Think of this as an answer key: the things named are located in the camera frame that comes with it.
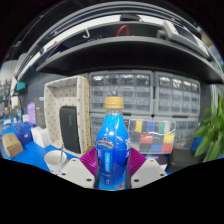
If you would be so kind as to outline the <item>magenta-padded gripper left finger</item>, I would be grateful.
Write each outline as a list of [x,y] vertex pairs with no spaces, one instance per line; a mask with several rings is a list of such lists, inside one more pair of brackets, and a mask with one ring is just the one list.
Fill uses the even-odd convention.
[[79,159],[72,158],[62,169],[59,176],[78,186],[93,189],[98,174],[96,149],[88,150]]

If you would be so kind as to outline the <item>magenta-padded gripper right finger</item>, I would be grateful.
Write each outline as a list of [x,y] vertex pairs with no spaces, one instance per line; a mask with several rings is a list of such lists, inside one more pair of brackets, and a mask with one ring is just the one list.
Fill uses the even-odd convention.
[[155,159],[146,159],[136,149],[130,149],[126,177],[126,185],[128,189],[136,189],[146,186],[165,176],[165,171]]

